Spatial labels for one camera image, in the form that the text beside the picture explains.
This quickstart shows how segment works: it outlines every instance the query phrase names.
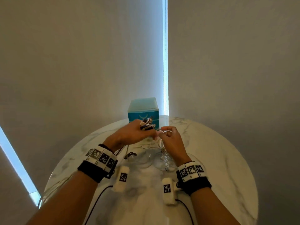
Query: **white wall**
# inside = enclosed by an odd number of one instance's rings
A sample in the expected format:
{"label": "white wall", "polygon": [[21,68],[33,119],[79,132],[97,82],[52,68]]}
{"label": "white wall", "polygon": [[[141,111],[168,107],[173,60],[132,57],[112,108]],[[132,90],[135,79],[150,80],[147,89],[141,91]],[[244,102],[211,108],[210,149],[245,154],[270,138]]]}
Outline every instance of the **white wall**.
{"label": "white wall", "polygon": [[230,140],[259,224],[299,224],[300,0],[169,0],[170,115]]}
{"label": "white wall", "polygon": [[162,37],[162,0],[0,0],[0,126],[40,192],[132,99],[163,112]]}

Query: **black cable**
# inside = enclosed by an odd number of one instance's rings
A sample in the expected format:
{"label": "black cable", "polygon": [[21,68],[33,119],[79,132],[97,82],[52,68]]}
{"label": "black cable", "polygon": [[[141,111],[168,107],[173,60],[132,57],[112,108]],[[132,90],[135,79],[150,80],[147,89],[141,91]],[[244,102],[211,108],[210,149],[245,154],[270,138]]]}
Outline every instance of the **black cable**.
{"label": "black cable", "polygon": [[192,225],[194,225],[194,221],[193,221],[192,215],[190,214],[190,211],[189,211],[189,209],[187,208],[187,206],[186,206],[181,200],[179,200],[179,199],[175,199],[175,201],[179,201],[180,203],[182,203],[182,204],[185,206],[185,208],[187,209],[187,212],[188,212],[189,215],[190,215],[190,219],[192,220]]}
{"label": "black cable", "polygon": [[111,187],[113,187],[112,185],[109,185],[109,186],[107,186],[107,187],[105,187],[105,189],[103,189],[103,191],[100,193],[100,195],[99,195],[99,197],[97,198],[97,200],[96,200],[96,202],[95,202],[95,204],[94,204],[94,206],[93,206],[93,208],[92,208],[92,210],[91,210],[91,212],[90,212],[90,214],[88,215],[88,218],[86,219],[86,222],[84,223],[84,225],[86,225],[87,224],[87,222],[88,222],[88,219],[90,218],[90,216],[91,216],[91,214],[92,214],[92,212],[93,212],[93,209],[94,209],[94,207],[96,206],[96,204],[97,204],[97,201],[99,200],[99,198],[101,197],[101,195],[102,195],[102,193],[106,190],[106,189],[108,189],[108,188],[111,188]]}

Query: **teal box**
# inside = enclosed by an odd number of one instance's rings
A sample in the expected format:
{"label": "teal box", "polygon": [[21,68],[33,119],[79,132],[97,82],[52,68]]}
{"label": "teal box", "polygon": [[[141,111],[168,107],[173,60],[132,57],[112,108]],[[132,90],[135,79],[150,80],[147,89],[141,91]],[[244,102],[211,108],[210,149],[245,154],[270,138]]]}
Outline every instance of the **teal box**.
{"label": "teal box", "polygon": [[156,124],[155,129],[159,128],[159,112],[156,98],[135,99],[130,102],[128,108],[129,122],[135,119],[144,120],[145,118],[153,118],[152,124]]}

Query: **white marble tabletop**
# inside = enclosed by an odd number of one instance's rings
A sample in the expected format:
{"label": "white marble tabletop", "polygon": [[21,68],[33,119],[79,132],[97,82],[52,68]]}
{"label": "white marble tabletop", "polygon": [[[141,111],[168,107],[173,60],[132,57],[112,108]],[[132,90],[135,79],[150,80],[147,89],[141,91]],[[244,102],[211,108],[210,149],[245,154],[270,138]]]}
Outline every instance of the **white marble tabletop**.
{"label": "white marble tabletop", "polygon": [[[91,133],[78,142],[57,164],[45,190],[69,177],[86,158],[94,145],[102,143],[109,135],[126,125],[128,119],[117,121]],[[212,129],[190,120],[160,116],[160,126],[176,126],[182,136],[186,151],[200,160],[206,169],[212,190],[220,201],[241,224],[256,224],[258,195],[253,175],[238,150],[223,136]],[[127,163],[123,159],[125,150],[118,155],[118,166]],[[130,166],[125,192],[115,193],[107,189],[97,202],[87,224],[191,224],[188,212],[180,203],[176,206],[163,204],[161,180],[176,174],[160,171],[153,165]],[[95,192],[88,214],[100,192],[115,179],[104,178]],[[179,193],[197,224],[190,198]]]}

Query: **marble veining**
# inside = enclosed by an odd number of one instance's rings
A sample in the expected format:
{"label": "marble veining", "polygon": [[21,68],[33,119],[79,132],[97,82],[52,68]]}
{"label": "marble veining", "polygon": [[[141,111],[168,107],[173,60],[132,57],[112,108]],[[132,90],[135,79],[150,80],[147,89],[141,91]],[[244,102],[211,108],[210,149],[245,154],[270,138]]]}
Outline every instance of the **marble veining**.
{"label": "marble veining", "polygon": [[[106,137],[128,123],[127,119],[107,125],[91,133],[78,142],[54,169],[45,190],[66,180],[80,165],[87,151],[93,145],[102,143]],[[183,118],[160,116],[160,126],[176,126],[182,136],[189,154],[200,160],[207,171],[212,190],[241,224],[256,224],[258,215],[258,196],[253,175],[246,161],[238,150],[223,136],[212,129]],[[184,206],[166,206],[162,201],[164,177],[177,180],[174,172],[161,171],[149,162],[142,160],[153,156],[156,149],[153,141],[145,139],[131,145],[129,151],[135,151],[142,159],[129,163],[124,160],[125,150],[118,155],[118,166],[130,167],[127,187],[124,193],[114,193],[107,189],[97,202],[88,224],[191,224]],[[113,185],[115,178],[103,179],[98,185],[89,211],[100,192],[108,185]],[[189,208],[194,223],[197,224],[190,198],[179,193],[178,198]]]}

